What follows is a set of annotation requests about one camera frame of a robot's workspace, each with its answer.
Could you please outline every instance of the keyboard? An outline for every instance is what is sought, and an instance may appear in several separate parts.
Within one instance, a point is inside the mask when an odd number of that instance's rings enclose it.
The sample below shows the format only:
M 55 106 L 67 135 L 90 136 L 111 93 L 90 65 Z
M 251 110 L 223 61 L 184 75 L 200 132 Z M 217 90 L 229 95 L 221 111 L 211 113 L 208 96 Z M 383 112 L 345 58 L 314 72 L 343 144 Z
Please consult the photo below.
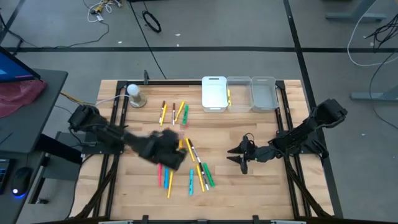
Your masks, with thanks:
M 8 177 L 11 171 L 12 159 L 1 159 L 0 158 L 0 194 L 4 193 Z

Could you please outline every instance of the blue marker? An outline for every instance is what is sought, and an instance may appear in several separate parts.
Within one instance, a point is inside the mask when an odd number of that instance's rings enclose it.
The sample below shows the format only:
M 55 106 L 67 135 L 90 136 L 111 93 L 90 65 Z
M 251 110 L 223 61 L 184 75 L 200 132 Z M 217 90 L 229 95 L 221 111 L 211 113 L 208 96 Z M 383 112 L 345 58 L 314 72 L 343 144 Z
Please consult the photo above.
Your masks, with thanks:
M 189 195 L 193 195 L 193 169 L 189 170 Z
M 169 187 L 169 168 L 164 168 L 164 189 Z

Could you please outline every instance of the yellow marker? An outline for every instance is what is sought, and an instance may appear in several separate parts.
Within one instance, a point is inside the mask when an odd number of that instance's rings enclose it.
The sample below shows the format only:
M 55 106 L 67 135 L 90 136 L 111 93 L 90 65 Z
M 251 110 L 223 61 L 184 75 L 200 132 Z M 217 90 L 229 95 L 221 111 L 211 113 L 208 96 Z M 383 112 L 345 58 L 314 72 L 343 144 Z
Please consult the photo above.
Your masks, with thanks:
M 181 102 L 180 109 L 178 109 L 178 113 L 177 113 L 177 115 L 176 115 L 176 117 L 175 117 L 175 121 L 176 121 L 176 122 L 177 122 L 177 118 L 178 118 L 178 116 L 180 115 L 181 110 L 182 110 L 182 107 L 184 106 L 184 104 L 185 104 L 185 100 L 183 100 L 183 101 Z
M 163 125 L 164 116 L 166 115 L 166 110 L 167 110 L 167 104 L 164 105 L 163 114 L 162 114 L 162 121 L 160 122 L 160 125 Z
M 203 186 L 203 180 L 201 179 L 201 172 L 199 169 L 199 164 L 197 164 L 197 171 L 198 171 L 198 177 L 200 180 L 200 186 L 201 186 L 201 191 L 204 192 L 205 191 L 205 187 Z
M 188 149 L 189 149 L 189 154 L 191 154 L 192 162 L 195 162 L 195 158 L 193 156 L 192 148 L 191 148 L 191 145 L 189 144 L 188 138 L 185 138 L 185 141 L 187 142 L 187 146 L 188 146 Z
M 228 105 L 231 106 L 231 90 L 228 89 Z
M 172 191 L 172 182 L 173 182 L 173 171 L 170 173 L 169 191 L 167 192 L 167 198 L 170 198 L 170 193 Z

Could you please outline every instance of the white cable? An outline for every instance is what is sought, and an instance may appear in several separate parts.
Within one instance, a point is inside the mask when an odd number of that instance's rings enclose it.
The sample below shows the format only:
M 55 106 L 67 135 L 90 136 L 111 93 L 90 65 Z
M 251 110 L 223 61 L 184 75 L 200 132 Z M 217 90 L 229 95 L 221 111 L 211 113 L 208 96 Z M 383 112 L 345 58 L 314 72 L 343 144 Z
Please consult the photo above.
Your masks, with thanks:
M 354 30 L 353 30 L 353 33 L 351 34 L 351 38 L 349 39 L 348 45 L 347 45 L 347 54 L 348 54 L 349 59 L 350 59 L 355 65 L 361 66 L 361 67 L 369 67 L 369 66 L 381 65 L 381 63 L 372 63 L 372 64 L 369 64 L 369 65 L 362 65 L 362 64 L 360 64 L 360 63 L 356 63 L 356 62 L 353 60 L 353 58 L 351 57 L 351 54 L 349 54 L 349 46 L 351 45 L 351 41 L 353 40 L 353 37 L 354 37 L 354 34 L 355 34 L 355 30 L 356 30 L 356 28 L 358 27 L 359 23 L 361 22 L 362 18 L 365 16 L 365 14 L 368 13 L 368 11 L 370 10 L 370 8 L 372 8 L 372 6 L 374 5 L 374 3 L 373 3 L 373 4 L 369 7 L 369 9 L 361 16 L 361 18 L 359 18 L 358 22 L 357 22 L 356 25 L 355 25 L 355 28 L 354 28 Z M 384 64 L 393 62 L 393 61 L 395 61 L 395 60 L 397 60 L 397 59 L 398 59 L 398 57 L 396 57 L 396 58 L 394 58 L 394 59 L 391 59 L 390 61 L 385 62 Z
M 103 2 L 104 2 L 104 0 L 101 0 L 99 3 L 97 3 L 97 4 L 93 5 L 93 6 L 91 6 L 91 7 L 88 9 L 88 12 L 87 12 L 87 21 L 88 21 L 88 22 L 98 22 L 98 21 L 99 21 L 98 19 L 96 19 L 96 20 L 94 20 L 94 21 L 91 21 L 91 20 L 90 20 L 91 9 L 94 8 L 95 6 L 98 6 L 98 5 L 102 4 Z M 112 13 L 112 7 L 111 7 L 112 5 L 116 5 L 116 3 L 111 3 L 111 2 L 105 3 L 104 8 L 106 9 L 106 11 L 107 11 L 108 13 Z
M 127 97 L 130 97 L 129 95 L 120 94 L 120 95 L 114 96 L 114 97 L 112 97 L 112 98 L 110 98 L 110 99 L 101 100 L 100 102 L 96 103 L 95 106 L 98 106 L 100 103 L 104 103 L 104 102 L 107 102 L 107 101 L 109 101 L 109 100 L 113 100 L 113 99 L 115 99 L 115 98 L 117 98 L 117 97 L 119 97 L 119 96 L 127 96 Z

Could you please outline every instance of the computer mouse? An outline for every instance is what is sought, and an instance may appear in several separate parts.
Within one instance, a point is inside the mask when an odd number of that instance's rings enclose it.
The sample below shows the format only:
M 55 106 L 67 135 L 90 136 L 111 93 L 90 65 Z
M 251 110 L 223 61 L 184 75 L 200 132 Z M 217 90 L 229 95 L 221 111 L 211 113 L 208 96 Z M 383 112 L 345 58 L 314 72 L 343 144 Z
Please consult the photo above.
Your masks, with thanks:
M 26 193 L 29 186 L 32 169 L 29 167 L 22 167 L 17 170 L 11 182 L 11 191 L 15 196 L 21 196 Z

